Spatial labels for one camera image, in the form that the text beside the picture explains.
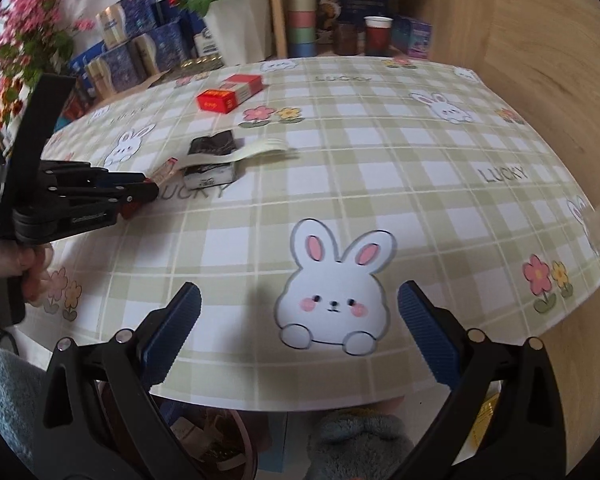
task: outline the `screw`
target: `screw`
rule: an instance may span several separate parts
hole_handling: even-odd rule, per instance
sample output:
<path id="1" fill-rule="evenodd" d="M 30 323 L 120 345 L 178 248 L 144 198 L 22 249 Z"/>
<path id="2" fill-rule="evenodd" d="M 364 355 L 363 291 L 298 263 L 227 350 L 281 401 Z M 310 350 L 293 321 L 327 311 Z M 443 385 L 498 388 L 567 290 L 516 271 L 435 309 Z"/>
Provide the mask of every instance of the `screw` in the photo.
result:
<path id="1" fill-rule="evenodd" d="M 68 337 L 63 337 L 60 341 L 58 341 L 58 350 L 64 352 L 71 346 L 71 340 Z"/>
<path id="2" fill-rule="evenodd" d="M 118 330 L 116 332 L 116 341 L 119 343 L 126 343 L 129 341 L 134 335 L 134 331 L 128 328 L 123 328 L 122 330 Z"/>
<path id="3" fill-rule="evenodd" d="M 531 348 L 534 350 L 542 350 L 542 348 L 544 348 L 544 343 L 537 337 L 532 337 L 529 339 L 529 346 L 531 346 Z"/>
<path id="4" fill-rule="evenodd" d="M 467 332 L 467 335 L 469 336 L 469 339 L 474 343 L 481 343 L 485 339 L 487 339 L 487 336 L 484 335 L 484 332 L 477 328 L 472 328 L 471 330 L 469 330 L 469 332 Z"/>

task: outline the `green and white plaid pattern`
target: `green and white plaid pattern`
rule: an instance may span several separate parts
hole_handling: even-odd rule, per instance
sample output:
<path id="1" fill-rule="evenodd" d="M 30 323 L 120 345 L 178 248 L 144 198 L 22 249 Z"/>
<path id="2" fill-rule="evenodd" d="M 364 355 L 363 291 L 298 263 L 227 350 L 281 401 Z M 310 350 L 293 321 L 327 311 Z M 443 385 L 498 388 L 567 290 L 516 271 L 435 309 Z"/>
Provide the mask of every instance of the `green and white plaid pattern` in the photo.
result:
<path id="1" fill-rule="evenodd" d="M 511 343 L 543 333 L 600 286 L 600 258 L 568 203 L 586 201 L 582 190 L 475 75 L 364 57 L 288 65 L 264 72 L 264 91 L 227 115 L 198 110 L 195 96 L 235 72 L 260 73 L 261 64 L 158 86 L 56 134 L 45 158 L 102 166 L 125 132 L 154 124 L 137 153 L 109 167 L 146 174 L 186 154 L 194 137 L 228 128 L 243 142 L 277 137 L 296 151 L 243 161 L 239 179 L 222 188 L 190 191 L 176 178 L 132 221 L 55 243 L 60 274 L 45 306 L 28 307 L 24 332 L 50 349 L 65 335 L 80 344 L 107 340 L 191 281 L 202 291 L 202 314 L 155 393 L 226 408 L 310 410 L 434 383 L 397 313 L 405 280 L 465 327 Z M 412 94 L 448 101 L 470 122 L 446 120 Z M 257 107 L 270 109 L 262 124 L 244 117 Z M 283 108 L 299 112 L 272 113 Z M 298 268 L 289 240 L 305 218 L 326 224 L 341 252 L 376 229 L 397 240 L 377 276 L 390 328 L 371 355 L 321 344 L 300 351 L 280 341 L 274 304 Z M 533 254 L 550 267 L 564 264 L 571 295 L 561 294 L 557 279 L 550 293 L 532 294 L 523 265 Z M 555 306 L 541 314 L 534 306 L 551 294 Z"/>

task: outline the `pink cheek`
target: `pink cheek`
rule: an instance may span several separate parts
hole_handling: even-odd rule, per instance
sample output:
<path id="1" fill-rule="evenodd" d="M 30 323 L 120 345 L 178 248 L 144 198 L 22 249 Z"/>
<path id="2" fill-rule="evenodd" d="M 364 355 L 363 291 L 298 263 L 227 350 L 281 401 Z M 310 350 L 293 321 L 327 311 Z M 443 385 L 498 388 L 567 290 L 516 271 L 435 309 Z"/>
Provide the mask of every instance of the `pink cheek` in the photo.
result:
<path id="1" fill-rule="evenodd" d="M 365 317 L 369 313 L 369 309 L 362 303 L 356 303 L 351 307 L 351 313 L 356 317 Z"/>
<path id="2" fill-rule="evenodd" d="M 315 301 L 311 298 L 304 298 L 304 300 L 300 302 L 300 308 L 305 312 L 311 312 L 315 308 Z"/>

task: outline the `wooden post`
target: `wooden post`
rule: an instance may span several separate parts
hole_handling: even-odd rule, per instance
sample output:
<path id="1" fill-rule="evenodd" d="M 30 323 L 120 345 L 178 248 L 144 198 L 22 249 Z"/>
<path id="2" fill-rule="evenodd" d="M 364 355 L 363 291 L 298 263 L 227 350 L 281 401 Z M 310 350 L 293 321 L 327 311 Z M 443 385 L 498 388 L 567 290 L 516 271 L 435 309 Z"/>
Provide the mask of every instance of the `wooden post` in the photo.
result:
<path id="1" fill-rule="evenodd" d="M 285 11 L 282 0 L 271 0 L 271 17 L 273 19 L 273 33 L 276 38 L 276 56 L 285 58 L 286 53 L 286 31 Z"/>

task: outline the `hand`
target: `hand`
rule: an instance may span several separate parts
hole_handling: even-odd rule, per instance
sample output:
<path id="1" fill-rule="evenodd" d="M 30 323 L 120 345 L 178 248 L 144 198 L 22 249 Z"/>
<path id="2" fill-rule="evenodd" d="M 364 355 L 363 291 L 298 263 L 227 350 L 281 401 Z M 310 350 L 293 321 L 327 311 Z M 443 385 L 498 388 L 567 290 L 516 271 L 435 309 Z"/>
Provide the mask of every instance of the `hand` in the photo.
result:
<path id="1" fill-rule="evenodd" d="M 27 248 L 0 240 L 0 278 L 23 275 L 22 295 L 29 303 L 36 301 L 48 287 L 50 277 L 46 269 L 53 255 L 49 244 Z"/>

